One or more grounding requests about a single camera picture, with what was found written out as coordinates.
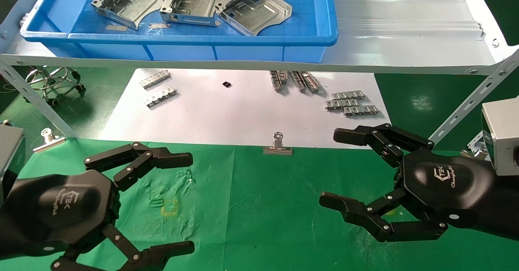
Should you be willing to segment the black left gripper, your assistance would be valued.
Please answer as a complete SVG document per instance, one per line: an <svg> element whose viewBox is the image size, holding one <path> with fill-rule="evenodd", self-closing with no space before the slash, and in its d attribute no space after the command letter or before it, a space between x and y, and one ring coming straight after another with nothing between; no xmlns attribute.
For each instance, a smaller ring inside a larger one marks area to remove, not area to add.
<svg viewBox="0 0 519 271"><path fill-rule="evenodd" d="M109 239L127 258L119 271L163 271L170 258L195 252L193 241L156 245L139 251L115 228L119 191L126 191L152 169L193 165L191 153L171 153L135 142L89 156L86 172L18 179L1 206L1 259L64 252L52 271L100 271L77 262ZM124 166L113 182L101 172Z"/></svg>

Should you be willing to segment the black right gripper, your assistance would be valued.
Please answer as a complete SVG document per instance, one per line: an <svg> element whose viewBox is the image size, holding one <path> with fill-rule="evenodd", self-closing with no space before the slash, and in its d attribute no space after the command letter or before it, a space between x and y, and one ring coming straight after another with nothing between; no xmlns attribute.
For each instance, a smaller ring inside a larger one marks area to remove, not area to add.
<svg viewBox="0 0 519 271"><path fill-rule="evenodd" d="M353 130L337 128L336 143L369 146L398 168L395 189L375 201L321 193L319 204L341 213L380 243L438 240L448 225L518 240L518 176L499 176L492 163L431 152L434 142L389 123ZM388 222L383 216L404 206L418 220Z"/></svg>

